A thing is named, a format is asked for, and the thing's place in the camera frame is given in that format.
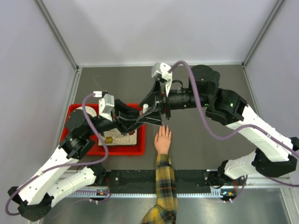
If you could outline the floral square plate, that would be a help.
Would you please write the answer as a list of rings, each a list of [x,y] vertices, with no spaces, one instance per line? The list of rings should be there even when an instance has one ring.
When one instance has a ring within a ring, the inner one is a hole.
[[[101,137],[107,146],[133,146],[137,144],[136,130],[123,135],[115,128],[104,132],[104,136]]]

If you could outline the red plastic tray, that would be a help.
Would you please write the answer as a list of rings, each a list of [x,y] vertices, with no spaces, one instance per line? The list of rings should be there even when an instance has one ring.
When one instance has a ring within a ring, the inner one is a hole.
[[[136,108],[138,110],[141,110],[138,107],[138,104],[136,104],[136,103],[135,104],[127,104],[127,105],[130,107]],[[81,106],[81,104],[72,104],[69,106],[65,123],[68,120],[70,113],[72,111],[74,111],[77,107],[80,107],[80,106]],[[90,106],[93,109],[95,109],[96,113],[98,114],[98,110],[99,110],[98,103],[87,104],[87,106]],[[138,129],[136,129],[136,131],[137,131],[137,144],[136,145],[133,145],[133,146],[107,146],[109,155],[111,155],[111,156],[114,156],[114,155],[117,155],[117,156],[143,155],[145,152],[146,126],[142,125]],[[61,137],[60,137],[60,141],[62,141],[63,138],[66,137],[67,134],[68,134],[68,130],[66,129],[66,127],[64,127]],[[88,155],[88,156],[104,156],[105,150],[104,150],[101,142],[96,137],[96,135],[92,135],[91,139],[93,141],[95,141],[96,144],[89,150],[89,152],[86,155]]]

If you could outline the white nail polish cap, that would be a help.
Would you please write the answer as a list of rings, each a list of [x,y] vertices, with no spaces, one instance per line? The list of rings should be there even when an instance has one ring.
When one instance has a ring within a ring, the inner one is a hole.
[[[148,109],[149,109],[149,105],[148,104],[144,104],[143,108],[142,108],[142,112],[146,113],[148,111]]]

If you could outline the mannequin hand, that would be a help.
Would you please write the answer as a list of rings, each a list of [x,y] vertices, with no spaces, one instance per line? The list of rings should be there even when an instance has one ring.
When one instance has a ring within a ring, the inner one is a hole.
[[[154,146],[158,154],[168,154],[171,145],[171,130],[168,126],[160,126],[155,135]]]

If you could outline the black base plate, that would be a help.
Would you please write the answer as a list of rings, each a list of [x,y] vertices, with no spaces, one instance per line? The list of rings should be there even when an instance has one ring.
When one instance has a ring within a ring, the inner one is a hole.
[[[235,181],[220,181],[215,171],[206,170],[175,170],[177,193],[209,193],[211,188],[242,186],[244,178]],[[156,192],[155,170],[112,170],[102,175],[102,179],[92,187],[109,187],[112,194]]]

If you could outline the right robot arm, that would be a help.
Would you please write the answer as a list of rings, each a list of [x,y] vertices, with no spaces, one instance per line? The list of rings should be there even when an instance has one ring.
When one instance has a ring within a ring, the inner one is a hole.
[[[271,180],[294,172],[299,159],[299,140],[287,138],[262,120],[247,101],[232,90],[219,87],[220,74],[206,65],[187,67],[188,88],[173,90],[174,66],[156,63],[151,70],[155,84],[139,104],[144,115],[159,112],[169,118],[171,111],[197,108],[202,120],[210,118],[241,134],[256,146],[254,152],[235,160],[225,160],[216,171],[210,172],[207,184],[228,185],[252,174]]]

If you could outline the white bowl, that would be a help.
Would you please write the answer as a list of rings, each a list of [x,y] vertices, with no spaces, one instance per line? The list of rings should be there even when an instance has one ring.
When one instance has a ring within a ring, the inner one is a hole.
[[[89,117],[90,120],[92,120],[93,118],[97,117],[97,113],[95,111],[95,109],[93,109],[92,107],[90,106],[86,106],[85,107],[85,111]],[[84,115],[84,112],[83,112],[83,107],[80,106],[80,107],[77,107],[75,110],[74,110],[75,114],[81,118],[81,119],[85,119],[85,115]]]

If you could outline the yellow plaid sleeve forearm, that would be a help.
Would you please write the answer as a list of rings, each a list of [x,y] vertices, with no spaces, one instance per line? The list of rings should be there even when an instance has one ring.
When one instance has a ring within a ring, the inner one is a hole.
[[[143,217],[142,224],[174,224],[177,218],[178,199],[174,169],[166,154],[157,156],[156,204]]]

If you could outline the aluminium frame rail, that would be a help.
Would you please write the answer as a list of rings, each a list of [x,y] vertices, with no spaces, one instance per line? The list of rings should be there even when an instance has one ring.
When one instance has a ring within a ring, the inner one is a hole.
[[[90,198],[93,200],[103,200],[107,197],[111,198],[155,198],[154,194],[141,193],[126,193],[126,194],[112,194],[109,187],[92,187],[91,185],[100,181],[102,175],[106,172],[102,171],[99,176],[95,176],[93,171],[83,169],[80,171],[70,170],[66,171],[58,180],[54,181],[50,188],[46,190],[46,195],[50,198],[51,205],[56,205],[61,200],[67,197],[74,198]],[[183,193],[178,194],[178,198],[219,198],[227,199],[229,197],[236,197],[241,191],[247,189],[279,189],[283,188],[282,184],[274,182],[268,178],[264,178],[259,174],[250,175],[244,178],[242,186],[234,188],[220,187],[211,188],[209,193]]]

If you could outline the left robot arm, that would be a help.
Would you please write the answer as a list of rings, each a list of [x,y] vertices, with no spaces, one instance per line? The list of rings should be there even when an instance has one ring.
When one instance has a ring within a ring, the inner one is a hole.
[[[18,215],[36,222],[44,218],[58,202],[82,187],[105,182],[102,162],[109,149],[105,132],[134,132],[144,125],[148,104],[131,107],[112,95],[100,97],[98,109],[86,105],[73,110],[65,123],[68,134],[61,140],[44,165],[24,184],[11,187],[9,201],[18,204]]]

